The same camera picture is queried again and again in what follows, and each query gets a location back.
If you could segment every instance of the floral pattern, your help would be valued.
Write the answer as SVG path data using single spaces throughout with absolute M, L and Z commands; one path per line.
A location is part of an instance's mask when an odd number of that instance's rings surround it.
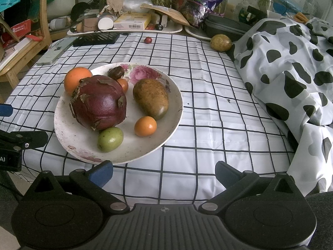
M 135 85 L 141 79 L 155 79 L 165 87 L 168 93 L 171 92 L 169 81 L 163 78 L 162 74 L 156 70 L 143 65 L 120 64 L 120 66 L 125 71 L 123 79 L 127 82 Z

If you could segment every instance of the pink flower print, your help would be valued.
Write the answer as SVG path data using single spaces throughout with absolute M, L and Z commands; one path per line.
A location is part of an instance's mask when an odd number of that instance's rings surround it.
M 120 66 L 124 69 L 124 71 L 126 72 L 128 70 L 128 64 L 120 64 Z
M 129 74 L 131 84 L 136 84 L 141 79 L 157 79 L 159 73 L 147 66 L 137 66 Z

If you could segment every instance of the white plate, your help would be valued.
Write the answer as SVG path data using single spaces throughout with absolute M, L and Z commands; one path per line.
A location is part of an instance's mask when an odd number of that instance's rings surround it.
M 206 32 L 201 28 L 197 29 L 192 26 L 185 26 L 185 31 L 197 39 L 210 41 L 210 38 L 207 36 Z
M 137 160 L 161 147 L 177 129 L 183 115 L 183 99 L 179 88 L 168 75 L 155 67 L 122 62 L 100 66 L 91 72 L 93 75 L 106 75 L 109 69 L 119 65 L 128 67 L 124 78 L 129 81 L 129 89 L 126 92 L 126 119 L 117 125 L 124 132 L 124 141 L 115 150 L 103 153 L 97 148 L 98 132 L 86 129 L 73 118 L 69 108 L 70 96 L 66 92 L 57 104 L 54 113 L 54 130 L 57 138 L 68 153 L 84 162 L 96 164 L 110 160 L 113 164 L 123 164 Z M 138 80 L 147 78 L 147 75 L 165 85 L 169 95 L 169 110 L 157 121 L 157 130 L 154 134 L 138 137 L 134 133 L 134 124 L 145 114 L 133 99 L 132 83 L 136 78 Z
M 91 31 L 86 33 L 72 33 L 68 30 L 68 36 L 79 36 L 79 35 L 86 35 L 91 33 L 101 33 L 101 32 L 119 32 L 119 33 L 158 33 L 158 34 L 175 34 L 181 32 L 183 30 L 183 26 L 181 24 L 176 24 L 173 21 L 168 21 L 168 25 L 163 28 L 162 31 L 159 30 L 125 30 L 125 29 L 113 29 L 113 30 L 101 30 L 101 31 Z

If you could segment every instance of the yellow box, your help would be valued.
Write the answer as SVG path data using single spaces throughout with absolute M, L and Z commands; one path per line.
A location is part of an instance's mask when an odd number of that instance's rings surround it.
M 151 19 L 150 13 L 123 14 L 114 22 L 114 29 L 144 30 Z

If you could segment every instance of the small orange fruit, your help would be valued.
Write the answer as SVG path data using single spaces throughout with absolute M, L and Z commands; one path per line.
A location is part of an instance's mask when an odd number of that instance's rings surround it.
M 64 87 L 67 94 L 71 96 L 73 91 L 79 86 L 79 81 L 92 75 L 90 70 L 81 66 L 67 72 L 64 79 Z
M 139 137 L 153 134 L 157 129 L 157 123 L 152 117 L 141 117 L 134 126 L 134 132 Z
M 128 90 L 128 82 L 125 79 L 118 79 L 117 82 L 122 86 L 124 93 L 126 93 Z

